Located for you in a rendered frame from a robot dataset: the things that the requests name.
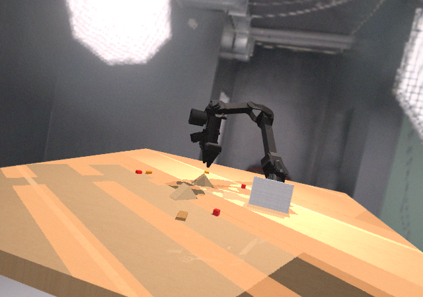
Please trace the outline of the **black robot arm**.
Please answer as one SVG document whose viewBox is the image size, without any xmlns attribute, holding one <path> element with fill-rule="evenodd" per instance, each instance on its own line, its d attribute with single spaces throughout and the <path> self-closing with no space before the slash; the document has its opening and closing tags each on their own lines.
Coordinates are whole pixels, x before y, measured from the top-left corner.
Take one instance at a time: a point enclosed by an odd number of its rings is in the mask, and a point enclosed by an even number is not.
<svg viewBox="0 0 423 297">
<path fill-rule="evenodd" d="M 261 110 L 258 116 L 255 116 L 253 109 Z M 264 105 L 258 105 L 249 101 L 247 103 L 224 103 L 219 100 L 211 100 L 205 111 L 196 110 L 194 108 L 190 111 L 189 124 L 204 126 L 213 129 L 220 129 L 221 119 L 227 120 L 225 114 L 240 114 L 246 113 L 250 116 L 252 121 L 256 122 L 262 131 L 262 140 L 264 144 L 265 156 L 261 159 L 261 165 L 266 179 L 279 181 L 284 183 L 285 177 L 288 176 L 289 171 L 286 169 L 282 158 L 277 154 L 276 145 L 274 141 L 274 134 L 272 130 L 272 123 L 274 121 L 274 113 Z M 196 132 L 190 134 L 191 142 L 199 142 L 208 140 L 208 133 L 203 129 L 203 132 Z"/>
</svg>

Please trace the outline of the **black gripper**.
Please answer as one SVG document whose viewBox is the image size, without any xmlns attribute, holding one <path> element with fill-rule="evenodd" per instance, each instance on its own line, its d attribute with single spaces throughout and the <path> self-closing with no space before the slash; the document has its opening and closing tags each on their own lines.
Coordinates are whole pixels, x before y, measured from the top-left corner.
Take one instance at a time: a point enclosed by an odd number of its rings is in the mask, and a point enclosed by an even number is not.
<svg viewBox="0 0 423 297">
<path fill-rule="evenodd" d="M 203 163 L 206 163 L 206 167 L 209 168 L 220 154 L 222 147 L 217 142 L 220 135 L 219 130 L 206 127 L 205 131 L 208 133 L 208 140 L 206 142 L 205 140 L 200 141 L 199 145 L 202 149 Z"/>
</svg>

